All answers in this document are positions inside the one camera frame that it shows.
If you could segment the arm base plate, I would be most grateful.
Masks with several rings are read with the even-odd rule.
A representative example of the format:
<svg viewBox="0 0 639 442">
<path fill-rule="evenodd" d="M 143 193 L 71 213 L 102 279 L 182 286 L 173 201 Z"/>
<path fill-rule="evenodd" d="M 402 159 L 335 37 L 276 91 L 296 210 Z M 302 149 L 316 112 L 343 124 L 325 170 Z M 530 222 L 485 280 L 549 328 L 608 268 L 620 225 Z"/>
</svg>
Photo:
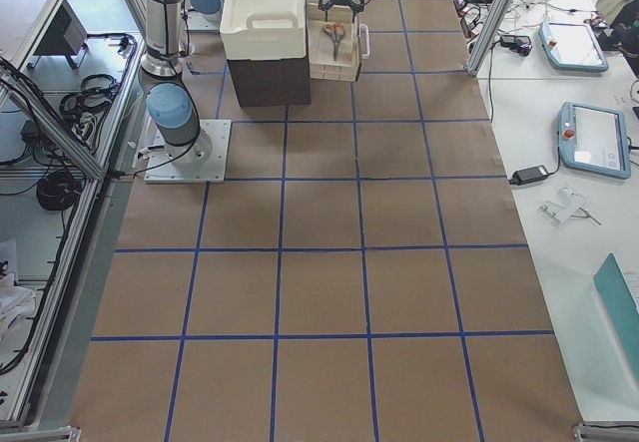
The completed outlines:
<svg viewBox="0 0 639 442">
<path fill-rule="evenodd" d="M 232 121 L 201 120 L 199 138 L 189 151 L 175 161 L 185 149 L 166 146 L 164 138 L 155 130 L 154 146 L 160 149 L 149 153 L 151 168 L 143 172 L 144 180 L 154 184 L 222 183 L 225 179 Z"/>
<path fill-rule="evenodd" d="M 190 32 L 212 32 L 220 31 L 222 13 L 203 14 L 200 12 L 188 13 L 188 27 Z"/>
</svg>

